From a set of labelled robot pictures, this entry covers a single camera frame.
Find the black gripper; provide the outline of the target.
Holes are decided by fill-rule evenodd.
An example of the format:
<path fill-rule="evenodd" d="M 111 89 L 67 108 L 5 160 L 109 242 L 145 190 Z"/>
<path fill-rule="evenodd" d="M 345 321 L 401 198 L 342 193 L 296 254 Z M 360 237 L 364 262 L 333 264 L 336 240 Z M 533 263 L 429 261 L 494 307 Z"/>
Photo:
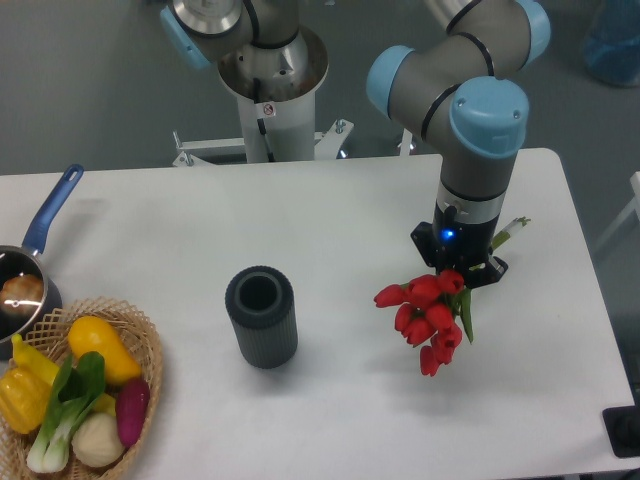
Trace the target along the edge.
<path fill-rule="evenodd" d="M 433 221 L 420 222 L 410 237 L 425 264 L 437 274 L 453 270 L 466 287 L 484 287 L 499 282 L 508 270 L 491 246 L 498 218 L 470 223 L 461 219 L 456 207 L 436 206 Z"/>

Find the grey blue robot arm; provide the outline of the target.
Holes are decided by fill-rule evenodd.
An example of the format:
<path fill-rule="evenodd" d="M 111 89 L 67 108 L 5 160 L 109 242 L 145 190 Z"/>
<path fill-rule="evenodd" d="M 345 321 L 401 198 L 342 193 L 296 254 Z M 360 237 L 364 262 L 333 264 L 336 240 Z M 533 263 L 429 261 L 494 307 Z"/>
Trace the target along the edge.
<path fill-rule="evenodd" d="M 529 114 L 510 77 L 544 52 L 550 22 L 535 1 L 432 1 L 429 9 L 446 38 L 424 53 L 386 49 L 366 94 L 441 155 L 434 217 L 412 239 L 429 267 L 455 270 L 473 289 L 507 269 L 491 241 Z M 315 92 L 328 56 L 296 2 L 171 1 L 160 20 L 192 67 L 217 67 L 237 99 L 250 162 L 313 158 Z"/>

